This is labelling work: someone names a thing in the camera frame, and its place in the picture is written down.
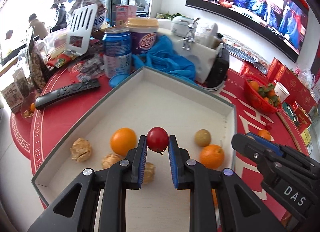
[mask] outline person in brown jacket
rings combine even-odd
[[[34,36],[39,35],[39,38],[42,40],[44,37],[48,35],[46,28],[44,27],[44,23],[40,22],[36,16],[36,14],[32,14],[29,16],[30,26],[35,28]]]

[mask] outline television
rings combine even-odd
[[[308,10],[300,0],[187,0],[186,6],[236,21],[270,41],[292,61],[298,58],[308,23]]]

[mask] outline white floor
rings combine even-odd
[[[19,232],[25,232],[43,207],[31,185],[31,166],[15,146],[10,133],[11,110],[5,104],[0,121],[0,201]]]

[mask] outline blue plastic lid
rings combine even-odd
[[[127,77],[129,77],[129,74],[127,74],[127,73],[115,75],[109,80],[109,86],[114,88],[120,82],[124,81]]]

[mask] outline black remote control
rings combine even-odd
[[[100,83],[97,79],[67,85],[63,88],[39,96],[35,102],[36,109],[43,109],[46,106],[51,105],[52,103],[57,102],[61,99],[68,98],[85,90],[95,89],[98,87],[100,87]]]

